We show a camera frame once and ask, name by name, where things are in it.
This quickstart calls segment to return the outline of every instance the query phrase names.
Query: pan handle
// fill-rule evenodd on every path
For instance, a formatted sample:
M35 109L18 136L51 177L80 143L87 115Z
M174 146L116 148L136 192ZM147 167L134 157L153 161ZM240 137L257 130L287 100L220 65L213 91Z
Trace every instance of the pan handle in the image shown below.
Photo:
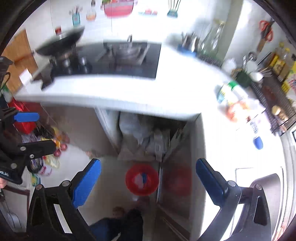
M19 62L21 62L22 60L24 60L26 58L33 56L35 53L36 53L35 51L32 51L30 54L26 54L20 58L17 58L16 60L14 60L14 64L19 64Z

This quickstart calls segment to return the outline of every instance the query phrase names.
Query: kitchen counter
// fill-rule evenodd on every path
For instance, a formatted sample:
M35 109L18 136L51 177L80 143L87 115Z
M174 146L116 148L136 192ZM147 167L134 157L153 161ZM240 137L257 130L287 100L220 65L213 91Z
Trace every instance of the kitchen counter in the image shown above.
M230 77L218 68L198 59L181 55L162 46L156 79L102 75L100 77L59 77L44 91L41 81L23 87L17 100L106 108L161 116L177 120L195 120L201 113L205 158L226 180L236 180L237 168L283 167L283 147L278 136L260 130L263 149L252 142L249 125L231 123L216 101L219 86ZM202 232L219 210L206 195Z
M41 91L41 81L23 87L17 100L74 104L143 113L178 120L197 117L213 88L214 79L229 77L213 66L161 47L155 80L116 75L58 77Z

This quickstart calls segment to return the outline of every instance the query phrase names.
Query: glass bottle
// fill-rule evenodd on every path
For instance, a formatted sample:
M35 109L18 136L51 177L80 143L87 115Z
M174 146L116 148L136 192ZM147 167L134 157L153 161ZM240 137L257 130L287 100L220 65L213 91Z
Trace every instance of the glass bottle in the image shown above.
M224 21L214 19L212 29L200 45L199 53L216 57L218 53L218 42L221 37L224 25Z

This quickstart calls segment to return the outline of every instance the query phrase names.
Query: cooking oil bottle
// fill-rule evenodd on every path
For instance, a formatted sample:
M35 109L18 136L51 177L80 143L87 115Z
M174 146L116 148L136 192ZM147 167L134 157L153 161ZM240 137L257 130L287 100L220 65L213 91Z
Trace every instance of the cooking oil bottle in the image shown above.
M276 75L279 75L281 73L284 65L288 61L288 58L290 58L290 49L289 48L285 48L285 51L283 52L283 54L281 56L279 56L276 64L272 68L273 72Z
M270 62L269 62L269 67L273 68L274 65L276 64L277 60L279 59L279 56L281 56L284 52L284 43L283 42L279 42L279 46L276 48Z
M288 58L285 66L283 67L283 70L281 71L281 73L278 76L278 80L280 82L283 82L286 79L287 75L290 73L290 70L293 68L295 63L296 63L296 55L292 54L292 57Z

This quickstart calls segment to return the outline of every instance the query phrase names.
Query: frying pan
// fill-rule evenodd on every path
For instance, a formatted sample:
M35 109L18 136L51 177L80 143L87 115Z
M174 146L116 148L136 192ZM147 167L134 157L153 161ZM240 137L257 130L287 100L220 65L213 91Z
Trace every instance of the frying pan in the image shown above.
M56 57L71 49L72 46L81 38L84 32L84 27L74 28L70 31L64 32L60 35L56 35L47 40L39 48L32 51L30 54L24 55L16 60L14 63L18 63L23 59L33 56L35 53L43 56Z

